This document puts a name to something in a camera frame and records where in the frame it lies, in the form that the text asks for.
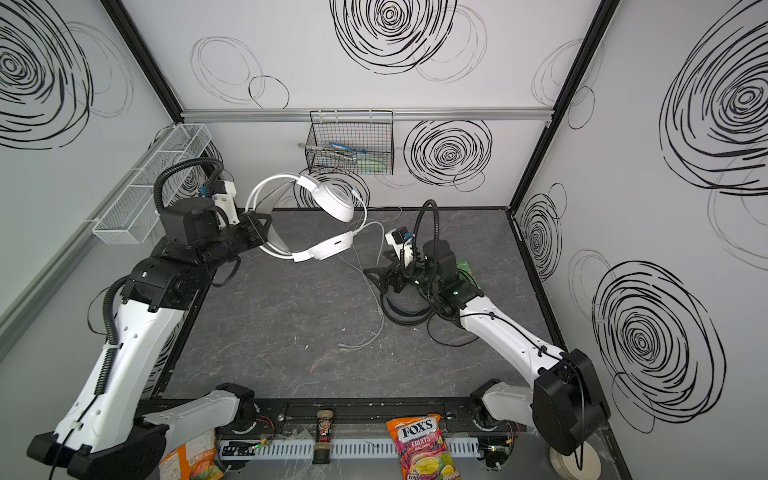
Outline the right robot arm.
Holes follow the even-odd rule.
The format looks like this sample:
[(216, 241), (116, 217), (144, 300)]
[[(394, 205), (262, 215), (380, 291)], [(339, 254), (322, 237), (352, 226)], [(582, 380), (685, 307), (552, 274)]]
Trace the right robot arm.
[(525, 384), (490, 380), (476, 390), (471, 405), (477, 426), (532, 427), (574, 470), (594, 472), (588, 439), (611, 412), (593, 362), (578, 349), (543, 340), (497, 307), (441, 238), (435, 201), (426, 201), (417, 217), (427, 213), (433, 235), (424, 245), (417, 244), (417, 226), (384, 229), (381, 245), (389, 264), (363, 272), (379, 292), (383, 316), (399, 326), (425, 328), (439, 318), (490, 346)]

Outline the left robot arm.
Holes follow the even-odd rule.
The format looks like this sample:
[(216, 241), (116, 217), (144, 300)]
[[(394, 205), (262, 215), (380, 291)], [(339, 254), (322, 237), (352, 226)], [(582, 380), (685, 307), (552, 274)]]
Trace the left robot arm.
[(258, 421), (254, 392), (233, 383), (169, 410), (136, 413), (165, 342), (215, 286), (217, 270), (266, 240), (269, 216), (248, 213), (233, 225), (215, 204), (223, 170), (222, 161), (199, 157), (157, 176), (153, 201), (166, 235), (106, 289), (99, 358), (56, 428), (31, 440), (29, 458), (76, 479), (145, 479), (195, 437), (219, 427), (249, 431)]

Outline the white headphones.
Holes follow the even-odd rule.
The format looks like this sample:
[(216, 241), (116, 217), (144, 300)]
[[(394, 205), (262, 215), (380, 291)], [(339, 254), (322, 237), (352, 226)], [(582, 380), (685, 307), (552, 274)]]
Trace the white headphones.
[(247, 213), (267, 214), (270, 200), (268, 186), (292, 185), (310, 196), (313, 210), (278, 211), (279, 220), (290, 223), (287, 236), (274, 227), (260, 247), (263, 253), (280, 260), (301, 263), (323, 261), (351, 249), (357, 235), (368, 225), (369, 209), (355, 188), (348, 191), (329, 180), (310, 174), (278, 173), (260, 181), (245, 202)]

